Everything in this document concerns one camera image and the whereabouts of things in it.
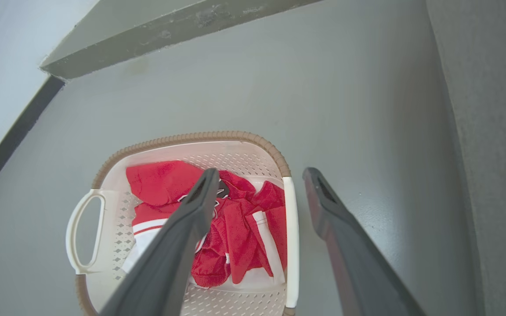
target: wall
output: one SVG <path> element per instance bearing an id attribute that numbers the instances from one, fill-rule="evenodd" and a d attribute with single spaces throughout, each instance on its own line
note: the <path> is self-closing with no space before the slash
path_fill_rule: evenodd
<path id="1" fill-rule="evenodd" d="M 427 4 L 462 145 L 485 314 L 506 315 L 506 1 Z"/>
<path id="2" fill-rule="evenodd" d="M 198 2 L 201 0 L 100 0 L 44 63 Z"/>
<path id="3" fill-rule="evenodd" d="M 240 129 L 284 154 L 300 217 L 298 316 L 339 315 L 301 173 L 319 168 L 429 316 L 474 316 L 438 57 L 421 0 L 325 0 L 65 86 L 0 173 L 0 315 L 80 315 L 72 209 L 125 146 Z M 91 252 L 95 226 L 79 229 Z"/>
<path id="4" fill-rule="evenodd" d="M 48 78 L 38 69 L 97 0 L 0 0 L 0 142 Z"/>

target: white plastic basket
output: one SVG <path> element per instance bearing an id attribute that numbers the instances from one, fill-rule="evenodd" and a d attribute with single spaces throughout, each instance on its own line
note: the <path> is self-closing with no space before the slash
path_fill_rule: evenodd
<path id="1" fill-rule="evenodd" d="M 294 315 L 299 290 L 299 233 L 294 184 L 281 153 L 267 140 L 247 132 L 177 135 L 127 147 L 113 154 L 93 181 L 92 189 L 72 213 L 66 250 L 76 270 L 76 292 L 86 315 L 96 316 L 124 279 L 122 264 L 134 245 L 132 220 L 139 201 L 125 175 L 129 166 L 182 160 L 200 168 L 229 170 L 257 189 L 270 181 L 283 188 L 286 204 L 287 282 L 255 292 L 203 289 L 189 285 L 182 316 Z M 76 252 L 76 230 L 83 210 L 93 198 L 101 200 L 101 215 L 93 257 L 83 265 Z"/>

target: basket rim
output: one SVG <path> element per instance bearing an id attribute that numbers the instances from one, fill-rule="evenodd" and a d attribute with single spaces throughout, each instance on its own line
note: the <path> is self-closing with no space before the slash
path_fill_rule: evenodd
<path id="1" fill-rule="evenodd" d="M 148 150 L 153 150 L 161 147 L 173 146 L 178 144 L 191 144 L 198 142 L 213 142 L 213 141 L 241 141 L 247 142 L 259 146 L 267 154 L 273 158 L 282 177 L 291 176 L 290 168 L 284 158 L 284 156 L 277 150 L 275 145 L 266 140 L 265 138 L 243 131 L 237 130 L 225 130 L 219 132 L 200 132 L 200 133 L 189 133 L 189 134 L 178 134 L 175 136 L 167 136 L 162 138 L 156 138 L 155 140 L 148 140 L 134 144 L 132 146 L 125 147 L 112 154 L 107 161 L 101 166 L 97 172 L 92 189 L 100 189 L 107 173 L 116 165 L 120 160 L 132 155 L 138 154 Z M 76 274 L 76 295 L 78 297 L 79 306 L 87 316 L 98 316 L 97 310 L 95 310 L 93 303 L 91 302 L 89 291 L 87 289 L 87 279 L 85 274 Z M 294 310 L 286 308 L 285 315 L 293 315 Z"/>
<path id="2" fill-rule="evenodd" d="M 138 154 L 139 152 L 153 150 L 166 146 L 173 146 L 179 144 L 190 144 L 197 142 L 213 142 L 217 140 L 237 140 L 241 142 L 248 142 L 259 146 L 267 154 L 273 158 L 281 176 L 291 176 L 290 168 L 279 150 L 271 144 L 265 138 L 249 132 L 241 132 L 237 130 L 226 130 L 220 132 L 202 132 L 202 133 L 191 133 L 191 134 L 178 134 L 175 136 L 168 136 L 162 138 L 156 138 L 155 140 L 148 140 L 132 146 L 125 147 L 114 154 L 112 154 L 108 160 L 101 166 L 99 172 L 97 172 L 91 188 L 100 189 L 105 176 L 113 168 L 117 162 L 130 156 L 131 154 Z"/>

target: red towel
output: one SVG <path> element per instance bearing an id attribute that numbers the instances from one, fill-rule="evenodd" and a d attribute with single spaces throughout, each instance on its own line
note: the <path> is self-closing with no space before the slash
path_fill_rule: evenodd
<path id="1" fill-rule="evenodd" d="M 186 162 L 158 162 L 126 169 L 132 193 L 143 201 L 135 208 L 133 220 L 137 244 L 139 234 L 159 231 L 201 174 L 202 170 Z M 238 284 L 253 268 L 265 268 L 273 276 L 258 224 L 252 216 L 258 211 L 265 212 L 282 268 L 286 268 L 286 214 L 281 188 L 265 182 L 255 194 L 249 181 L 221 170 L 217 202 L 210 232 L 197 248 L 191 269 L 199 286 L 219 286 L 230 275 L 233 283 Z"/>

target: dark floor trim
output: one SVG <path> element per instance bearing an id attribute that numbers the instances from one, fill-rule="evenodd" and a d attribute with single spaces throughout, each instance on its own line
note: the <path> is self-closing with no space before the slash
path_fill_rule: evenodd
<path id="1" fill-rule="evenodd" d="M 0 143 L 0 171 L 11 158 L 14 150 L 20 145 L 26 134 L 34 126 L 40 114 L 44 111 L 50 101 L 58 94 L 64 86 L 64 82 L 58 78 L 50 76 L 42 88 L 38 90 L 34 98 L 22 114 L 17 118 L 5 138 Z"/>

